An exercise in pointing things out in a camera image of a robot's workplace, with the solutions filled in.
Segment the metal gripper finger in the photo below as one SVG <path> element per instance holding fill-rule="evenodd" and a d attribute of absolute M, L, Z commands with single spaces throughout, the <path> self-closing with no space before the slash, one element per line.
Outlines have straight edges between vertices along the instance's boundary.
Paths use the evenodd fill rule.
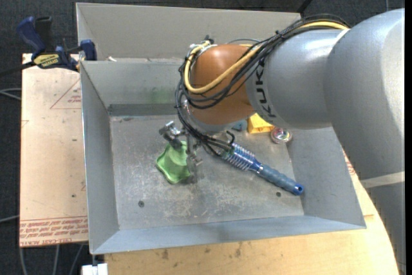
<path fill-rule="evenodd" d="M 159 134 L 168 141 L 169 145 L 175 150 L 182 149 L 182 141 L 180 136 L 182 132 L 175 126 L 173 121 L 168 122 L 158 130 Z"/>
<path fill-rule="evenodd" d="M 203 177 L 202 162 L 203 160 L 195 152 L 187 153 L 187 168 L 190 173 L 187 179 L 188 183 L 195 184 Z"/>

